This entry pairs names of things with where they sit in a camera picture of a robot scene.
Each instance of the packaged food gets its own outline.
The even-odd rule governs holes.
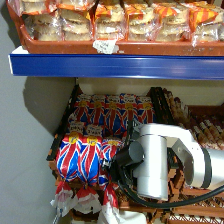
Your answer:
[[[89,123],[104,125],[105,95],[93,95],[89,105]]]
[[[89,119],[89,104],[91,96],[86,94],[80,94],[77,96],[77,100],[74,105],[74,116],[76,121],[88,122]]]
[[[119,0],[100,0],[95,12],[95,39],[122,40],[125,16]]]
[[[155,40],[160,42],[189,39],[188,8],[178,3],[153,3],[160,28]]]
[[[127,40],[148,41],[153,39],[155,20],[153,8],[143,0],[125,0],[125,16],[127,21]]]
[[[136,98],[138,108],[138,121],[143,124],[155,123],[156,114],[150,97],[138,96]]]
[[[73,129],[64,136],[56,158],[57,169],[62,181],[57,187],[55,199],[51,201],[51,205],[57,209],[59,217],[65,216],[74,207],[73,191],[68,183],[78,177],[78,164],[80,162],[83,126],[80,129],[75,128],[74,122],[71,122],[71,125]]]
[[[120,94],[120,102],[121,102],[121,116],[122,116],[121,129],[122,132],[125,132],[127,130],[129,120],[133,119],[138,120],[136,95],[122,93]]]
[[[119,215],[118,200],[115,190],[118,186],[111,182],[111,176],[106,171],[102,170],[103,160],[110,162],[117,151],[122,147],[122,142],[118,138],[108,137],[103,139],[102,148],[100,151],[100,166],[99,166],[99,186],[104,191],[104,200],[102,211],[99,214],[100,219],[106,219],[107,224],[118,224],[122,221]]]
[[[61,22],[57,11],[50,14],[30,15],[25,19],[25,25],[34,40],[62,40]]]
[[[51,13],[57,8],[56,0],[9,0],[8,3],[18,16]]]
[[[95,4],[94,0],[58,0],[58,8],[68,10],[87,11]]]
[[[65,41],[89,41],[92,39],[92,16],[88,11],[61,9],[62,30]]]
[[[192,45],[219,40],[224,10],[205,1],[182,4],[189,8]]]
[[[120,136],[121,134],[121,103],[119,96],[107,95],[105,100],[105,134]]]
[[[82,139],[80,160],[78,163],[78,177],[83,187],[74,197],[73,208],[84,214],[99,212],[101,204],[99,196],[91,186],[98,182],[99,156],[102,143],[102,128],[87,125],[86,134]]]

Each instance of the blue shelf edge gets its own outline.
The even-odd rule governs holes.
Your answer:
[[[14,76],[224,80],[224,57],[9,55]]]

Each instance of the cable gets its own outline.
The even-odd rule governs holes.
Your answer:
[[[191,205],[191,204],[195,204],[198,203],[200,201],[204,201],[207,200],[208,198],[214,197],[217,194],[220,194],[224,191],[224,185],[221,187],[218,187],[217,189],[210,191],[206,194],[203,194],[201,196],[195,197],[195,198],[191,198],[185,201],[178,201],[178,202],[165,202],[165,203],[154,203],[154,202],[148,202],[145,200],[142,200],[141,198],[139,198],[137,196],[137,194],[135,194],[130,188],[129,186],[126,184],[125,182],[125,175],[124,175],[124,171],[122,171],[122,169],[119,169],[119,173],[121,175],[121,180],[123,183],[121,183],[120,181],[118,181],[118,185],[121,188],[121,190],[124,192],[124,194],[128,197],[130,197],[133,201],[146,206],[146,207],[150,207],[150,208],[160,208],[160,209],[170,209],[170,208],[175,208],[175,207],[179,207],[179,206],[185,206],[185,205]]]

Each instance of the red white and blue wrapper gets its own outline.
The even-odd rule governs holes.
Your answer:
[[[89,105],[89,123],[104,125],[105,95],[93,95]]]
[[[65,216],[74,207],[72,199],[73,191],[68,182],[73,181],[78,176],[79,155],[83,140],[83,130],[72,131],[66,134],[59,147],[57,155],[57,169],[62,178],[51,205],[57,209],[58,216]]]
[[[119,137],[121,135],[120,96],[107,95],[105,101],[105,134]]]
[[[117,196],[113,183],[110,183],[104,192],[102,211],[99,214],[97,224],[120,224],[122,222],[125,220],[119,215]]]
[[[149,124],[156,122],[155,110],[150,97],[138,96],[138,121],[142,124]]]
[[[99,219],[106,220],[104,223],[114,224],[120,223],[118,200],[115,190],[118,188],[116,184],[111,183],[111,176],[106,171],[102,170],[101,165],[103,159],[110,162],[115,154],[122,147],[122,141],[118,138],[108,137],[103,139],[100,152],[100,168],[99,168],[99,187],[104,190],[104,202]]]
[[[91,96],[80,94],[74,105],[74,115],[76,121],[88,122],[89,120],[89,105]]]
[[[121,116],[122,116],[122,132],[127,130],[128,120],[138,120],[138,109],[136,103],[136,95],[134,94],[120,94],[121,102]]]
[[[74,197],[74,209],[87,214],[99,212],[101,204],[97,193],[90,187],[97,184],[99,172],[99,155],[102,143],[102,130],[98,126],[88,125],[87,133],[82,139],[80,160],[78,163],[78,177],[83,183],[77,195]]]

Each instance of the wall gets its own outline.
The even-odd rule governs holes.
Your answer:
[[[52,223],[55,210],[49,202],[55,187],[45,158],[74,79],[13,77],[7,55],[19,41],[4,2],[0,11],[0,223]],[[224,101],[223,81],[79,80],[89,94],[144,95],[150,86],[162,86],[186,104],[219,105]]]

